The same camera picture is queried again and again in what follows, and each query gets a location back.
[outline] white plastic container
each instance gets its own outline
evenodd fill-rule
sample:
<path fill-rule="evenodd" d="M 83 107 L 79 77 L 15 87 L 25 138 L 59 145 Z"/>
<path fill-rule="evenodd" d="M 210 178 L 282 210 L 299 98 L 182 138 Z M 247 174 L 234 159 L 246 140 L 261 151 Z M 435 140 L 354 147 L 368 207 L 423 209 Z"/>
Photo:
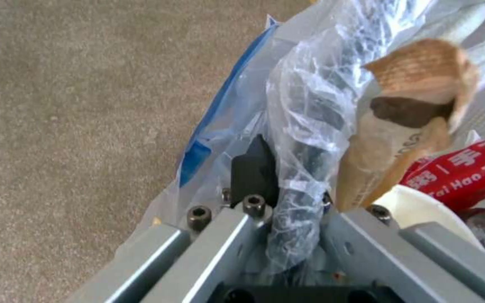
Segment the white plastic container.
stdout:
<path fill-rule="evenodd" d="M 386 207 L 401 229 L 425 222 L 437 222 L 485 252 L 473 232 L 453 211 L 418 190 L 396 185 L 374 204 Z"/>

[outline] screw hole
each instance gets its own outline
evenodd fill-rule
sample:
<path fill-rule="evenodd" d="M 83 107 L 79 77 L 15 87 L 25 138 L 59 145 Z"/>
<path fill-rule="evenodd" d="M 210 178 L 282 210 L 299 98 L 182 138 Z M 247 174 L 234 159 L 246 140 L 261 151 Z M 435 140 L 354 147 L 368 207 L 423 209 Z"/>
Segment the screw hole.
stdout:
<path fill-rule="evenodd" d="M 248 198 L 248 203 L 251 205 L 258 205 L 260 202 L 260 199 L 258 197 L 250 197 Z"/>
<path fill-rule="evenodd" d="M 202 208 L 197 208 L 192 211 L 192 214 L 195 215 L 196 217 L 201 217 L 202 215 L 205 214 L 205 210 Z"/>
<path fill-rule="evenodd" d="M 354 254 L 354 248 L 353 248 L 353 245 L 351 243 L 345 242 L 344 248 L 345 248 L 345 252 L 348 255 L 353 255 Z"/>

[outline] trash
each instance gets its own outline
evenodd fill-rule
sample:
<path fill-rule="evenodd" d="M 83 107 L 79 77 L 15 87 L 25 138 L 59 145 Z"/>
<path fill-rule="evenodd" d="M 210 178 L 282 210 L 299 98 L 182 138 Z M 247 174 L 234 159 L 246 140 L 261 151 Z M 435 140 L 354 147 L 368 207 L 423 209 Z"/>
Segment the trash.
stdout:
<path fill-rule="evenodd" d="M 449 147 L 477 88 L 463 50 L 420 40 L 366 66 L 381 86 L 340 164 L 336 205 L 367 207 L 420 157 Z"/>
<path fill-rule="evenodd" d="M 404 184 L 443 202 L 453 211 L 485 199 L 485 140 L 435 159 L 420 159 L 409 169 Z"/>
<path fill-rule="evenodd" d="M 356 102 L 372 80 L 364 65 L 401 45 L 424 23 L 421 0 L 322 1 L 322 23 L 271 71 L 267 116 L 280 195 L 267 245 L 271 271 L 314 251 L 323 193 L 354 134 Z"/>

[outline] hex socket screw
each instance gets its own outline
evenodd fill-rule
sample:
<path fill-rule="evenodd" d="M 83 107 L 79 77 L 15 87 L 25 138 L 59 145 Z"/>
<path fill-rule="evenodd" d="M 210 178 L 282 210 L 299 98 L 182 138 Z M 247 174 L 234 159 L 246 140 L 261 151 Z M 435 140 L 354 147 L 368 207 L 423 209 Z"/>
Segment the hex socket screw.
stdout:
<path fill-rule="evenodd" d="M 203 205 L 197 205 L 188 210 L 187 224 L 195 231 L 202 231 L 212 219 L 211 210 Z"/>
<path fill-rule="evenodd" d="M 386 207 L 381 205 L 370 205 L 367 210 L 369 213 L 371 213 L 371 215 L 386 226 L 389 226 L 390 222 L 392 221 L 392 215 Z"/>
<path fill-rule="evenodd" d="M 252 218 L 261 218 L 265 214 L 265 199 L 259 194 L 249 194 L 242 203 L 242 211 Z"/>

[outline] red label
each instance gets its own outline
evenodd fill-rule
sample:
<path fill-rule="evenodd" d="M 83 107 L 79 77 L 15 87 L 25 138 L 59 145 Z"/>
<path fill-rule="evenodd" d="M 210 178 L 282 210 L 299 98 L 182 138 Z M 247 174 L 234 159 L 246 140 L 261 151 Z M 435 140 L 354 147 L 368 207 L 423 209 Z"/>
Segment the red label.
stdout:
<path fill-rule="evenodd" d="M 485 199 L 485 141 L 409 167 L 400 184 L 443 202 L 454 211 Z"/>

